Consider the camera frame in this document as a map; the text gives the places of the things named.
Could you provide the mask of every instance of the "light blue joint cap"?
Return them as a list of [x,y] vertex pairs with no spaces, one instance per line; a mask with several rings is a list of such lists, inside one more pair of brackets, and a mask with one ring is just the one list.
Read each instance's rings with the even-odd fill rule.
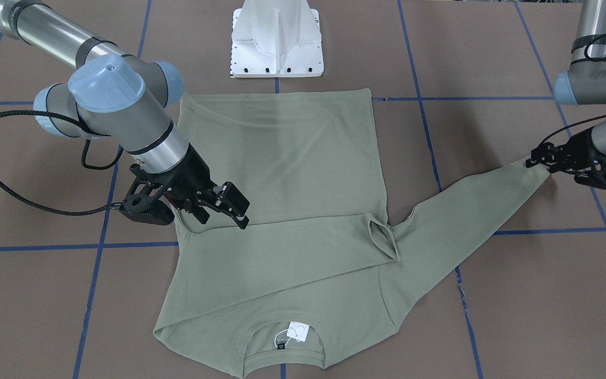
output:
[[146,91],[142,77],[116,54],[86,63],[70,77],[67,86],[82,108],[95,113],[122,111]]
[[570,84],[570,75],[568,72],[561,72],[558,77],[555,78],[553,84],[553,98],[558,104],[565,105],[579,105],[577,98],[575,98],[572,92],[572,84]]
[[[48,107],[46,106],[46,99],[48,98],[48,92],[51,91],[51,88],[57,86],[57,84],[53,84],[52,86],[49,86],[47,88],[44,88],[41,90],[40,93],[38,93],[36,95],[36,98],[34,98],[34,108],[33,110],[35,111],[43,111],[43,112],[47,112],[48,111]],[[48,116],[34,116],[36,118],[36,122],[39,123],[39,125],[41,125],[42,128],[44,128],[44,130],[46,132],[49,132],[50,134],[53,134],[53,136],[60,136],[60,137],[67,137],[70,138],[69,136],[66,136],[65,134],[62,134],[57,127],[55,127],[55,125],[53,124],[53,122],[51,121],[51,118]]]
[[176,67],[169,62],[154,62],[163,70],[165,80],[168,82],[168,103],[164,106],[167,108],[176,104],[184,95],[184,79]]

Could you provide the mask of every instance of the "white plastic base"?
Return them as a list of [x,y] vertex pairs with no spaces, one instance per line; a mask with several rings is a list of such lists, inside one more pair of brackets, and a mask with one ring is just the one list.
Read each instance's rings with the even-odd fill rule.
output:
[[[247,3],[233,12],[231,77],[321,76],[324,60],[319,12],[310,9],[306,0],[282,2],[281,7],[293,5],[295,10],[258,5],[263,4],[250,4],[247,14],[243,13]],[[248,18],[240,19],[241,14]],[[311,22],[317,25],[312,32]]]

